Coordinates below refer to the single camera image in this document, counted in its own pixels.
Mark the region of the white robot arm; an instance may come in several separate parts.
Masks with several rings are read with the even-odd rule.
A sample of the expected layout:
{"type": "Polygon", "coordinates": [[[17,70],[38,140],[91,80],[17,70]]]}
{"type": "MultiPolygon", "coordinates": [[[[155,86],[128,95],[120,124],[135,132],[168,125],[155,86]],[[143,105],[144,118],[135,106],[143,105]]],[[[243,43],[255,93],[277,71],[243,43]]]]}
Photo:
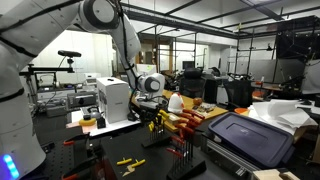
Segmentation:
{"type": "Polygon", "coordinates": [[[21,0],[0,17],[0,180],[20,180],[46,160],[20,77],[36,72],[31,61],[72,25],[112,37],[142,100],[162,95],[161,74],[135,70],[141,44],[120,0],[21,0]]]}

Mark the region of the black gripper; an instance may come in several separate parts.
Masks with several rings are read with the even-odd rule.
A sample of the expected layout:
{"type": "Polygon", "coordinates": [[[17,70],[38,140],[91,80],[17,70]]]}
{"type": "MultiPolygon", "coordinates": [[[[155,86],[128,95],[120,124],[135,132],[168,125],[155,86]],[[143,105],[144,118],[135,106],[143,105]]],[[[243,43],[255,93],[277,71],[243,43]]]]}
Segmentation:
{"type": "Polygon", "coordinates": [[[146,124],[154,120],[157,115],[163,110],[164,107],[156,105],[155,107],[147,107],[143,105],[137,105],[136,103],[129,103],[129,120],[140,121],[142,124],[146,124]]]}

